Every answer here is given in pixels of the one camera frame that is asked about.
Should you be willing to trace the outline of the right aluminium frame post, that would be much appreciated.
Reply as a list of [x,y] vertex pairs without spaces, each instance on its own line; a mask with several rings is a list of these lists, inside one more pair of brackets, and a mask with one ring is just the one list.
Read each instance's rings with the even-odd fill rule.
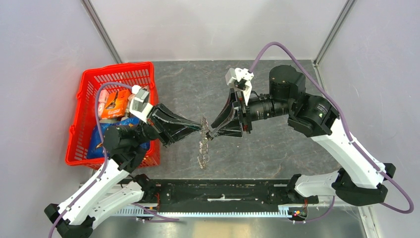
[[336,18],[335,22],[333,23],[324,43],[322,44],[317,56],[313,60],[314,66],[319,67],[320,63],[322,62],[323,58],[325,57],[329,47],[333,43],[334,39],[336,38],[337,34],[339,33],[342,25],[344,24],[345,20],[347,19],[348,15],[350,14],[352,8],[354,7],[356,0],[346,0],[345,4],[343,5],[338,17]]

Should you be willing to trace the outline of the red plastic basket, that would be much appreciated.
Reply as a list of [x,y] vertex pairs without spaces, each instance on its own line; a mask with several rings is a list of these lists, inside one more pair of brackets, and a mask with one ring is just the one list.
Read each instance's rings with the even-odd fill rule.
[[97,126],[95,119],[97,91],[107,82],[147,86],[151,95],[150,103],[155,105],[159,102],[155,67],[152,62],[114,64],[84,71],[76,93],[74,120],[69,128],[65,156],[65,162],[69,166],[85,166],[97,170],[104,162],[103,158],[89,159],[87,154],[92,131]]

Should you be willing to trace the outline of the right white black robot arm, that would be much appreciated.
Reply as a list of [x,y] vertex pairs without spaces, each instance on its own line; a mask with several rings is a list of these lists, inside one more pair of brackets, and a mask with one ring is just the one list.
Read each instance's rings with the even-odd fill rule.
[[295,174],[282,195],[284,203],[303,203],[317,196],[337,196],[354,206],[383,203],[388,193],[383,184],[396,168],[375,158],[366,159],[351,144],[338,110],[324,97],[306,92],[306,77],[290,65],[269,72],[269,92],[251,97],[250,75],[243,69],[230,69],[226,75],[229,97],[222,111],[206,132],[207,139],[219,136],[242,137],[252,123],[286,115],[295,131],[322,146],[339,164],[328,174]]

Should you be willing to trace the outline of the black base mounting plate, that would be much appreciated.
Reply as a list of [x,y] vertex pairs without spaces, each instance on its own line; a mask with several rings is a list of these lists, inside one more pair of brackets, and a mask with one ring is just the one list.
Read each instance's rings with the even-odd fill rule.
[[262,212],[279,205],[318,204],[317,196],[293,195],[287,179],[152,179],[141,200],[160,212]]

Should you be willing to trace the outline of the blue Doritos chip bag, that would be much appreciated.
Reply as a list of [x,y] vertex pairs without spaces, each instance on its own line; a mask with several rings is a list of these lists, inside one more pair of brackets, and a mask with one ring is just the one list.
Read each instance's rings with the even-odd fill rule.
[[144,156],[154,139],[147,125],[137,117],[115,123],[99,123],[93,129],[87,159],[115,159],[132,153]]

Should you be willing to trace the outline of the pink white small packet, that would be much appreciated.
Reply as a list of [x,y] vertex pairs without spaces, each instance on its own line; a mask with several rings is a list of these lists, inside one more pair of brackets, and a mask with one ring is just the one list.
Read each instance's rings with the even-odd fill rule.
[[108,97],[109,97],[109,92],[107,90],[103,89],[100,91],[99,99],[98,99],[98,116],[99,117],[102,116]]

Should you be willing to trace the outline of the aluminium frame post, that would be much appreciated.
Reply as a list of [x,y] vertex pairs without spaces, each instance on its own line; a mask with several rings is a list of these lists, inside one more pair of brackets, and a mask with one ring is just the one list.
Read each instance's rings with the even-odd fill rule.
[[323,58],[325,57],[329,47],[333,43],[334,39],[336,38],[337,34],[339,33],[342,25],[344,24],[345,20],[347,19],[348,15],[350,14],[352,8],[354,7],[356,0],[346,0],[345,4],[343,5],[338,17],[336,18],[335,22],[333,23],[324,43],[322,44],[317,56],[313,60],[314,66],[319,67],[320,63],[322,62]]
[[109,36],[108,32],[105,29],[105,26],[103,25],[93,3],[91,0],[81,0],[81,4],[83,5],[86,13],[88,14],[89,18],[91,19],[94,27],[96,28],[99,36],[101,37],[103,43],[105,44],[105,47],[109,51],[111,57],[115,61],[115,63],[123,63],[123,60],[119,53],[117,52],[117,49],[115,45],[113,44],[111,37]]

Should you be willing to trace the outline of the orange snack box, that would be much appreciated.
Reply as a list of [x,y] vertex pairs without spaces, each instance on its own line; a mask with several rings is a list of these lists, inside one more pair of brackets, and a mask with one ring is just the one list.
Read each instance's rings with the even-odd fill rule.
[[119,90],[111,93],[108,96],[108,100],[104,105],[104,109],[101,114],[101,119],[113,119],[124,116],[128,98],[131,95],[131,91],[128,89]]

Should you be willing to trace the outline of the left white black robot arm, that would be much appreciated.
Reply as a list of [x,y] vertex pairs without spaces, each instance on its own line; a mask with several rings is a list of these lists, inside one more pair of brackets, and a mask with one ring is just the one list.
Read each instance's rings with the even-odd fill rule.
[[112,195],[108,191],[142,163],[147,151],[143,143],[159,140],[167,146],[201,130],[201,124],[173,113],[164,104],[130,104],[139,119],[134,126],[109,126],[100,132],[105,160],[97,172],[72,196],[60,204],[50,204],[45,214],[52,231],[63,238],[87,238],[106,218],[139,201],[151,202],[155,184],[144,175],[135,176]]

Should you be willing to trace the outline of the left aluminium frame post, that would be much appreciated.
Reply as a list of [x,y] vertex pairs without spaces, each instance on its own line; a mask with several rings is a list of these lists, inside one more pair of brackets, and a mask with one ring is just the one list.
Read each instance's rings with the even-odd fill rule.
[[81,0],[81,4],[83,5],[86,13],[88,14],[89,18],[91,19],[94,27],[96,28],[99,36],[101,37],[103,43],[105,44],[105,47],[109,51],[111,57],[115,61],[115,63],[123,63],[123,60],[119,53],[117,52],[117,49],[115,45],[113,44],[111,37],[109,36],[108,32],[105,29],[105,26],[103,25],[93,3],[91,0]]

